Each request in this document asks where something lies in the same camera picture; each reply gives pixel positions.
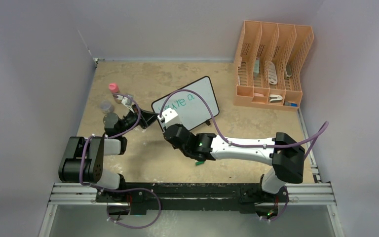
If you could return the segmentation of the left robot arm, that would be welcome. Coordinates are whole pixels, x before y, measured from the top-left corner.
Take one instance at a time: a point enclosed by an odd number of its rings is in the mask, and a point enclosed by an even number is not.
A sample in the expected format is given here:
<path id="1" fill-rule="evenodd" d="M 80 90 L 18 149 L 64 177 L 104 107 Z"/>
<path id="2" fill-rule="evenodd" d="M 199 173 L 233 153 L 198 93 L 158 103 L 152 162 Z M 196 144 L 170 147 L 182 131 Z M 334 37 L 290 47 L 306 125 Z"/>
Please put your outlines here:
<path id="1" fill-rule="evenodd" d="M 140 126 L 148 128 L 157 120 L 157 114 L 134 109 L 120 118 L 108 113 L 103 118 L 105 133 L 101 137 L 87 139 L 70 137 L 58 169 L 59 179 L 66 183 L 81 183 L 109 189 L 108 195 L 116 202 L 127 197 L 124 177 L 103 168 L 105 156 L 122 155 L 126 151 L 127 139 L 122 136 L 127 130 Z"/>

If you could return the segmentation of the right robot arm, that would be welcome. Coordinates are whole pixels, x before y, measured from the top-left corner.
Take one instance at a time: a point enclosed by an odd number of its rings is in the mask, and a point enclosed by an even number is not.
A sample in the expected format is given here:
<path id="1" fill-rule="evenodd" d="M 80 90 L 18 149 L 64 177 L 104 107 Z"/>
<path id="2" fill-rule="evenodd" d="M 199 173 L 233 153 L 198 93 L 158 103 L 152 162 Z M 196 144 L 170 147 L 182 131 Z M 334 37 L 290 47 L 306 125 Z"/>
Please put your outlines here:
<path id="1" fill-rule="evenodd" d="M 165 129 L 164 139 L 184 156 L 202 162 L 240 159 L 260 162 L 271 169 L 257 188 L 260 199 L 269 201 L 287 183 L 303 182 L 305 150 L 286 133 L 266 139 L 222 138 L 214 133 L 194 135 L 181 124 Z"/>

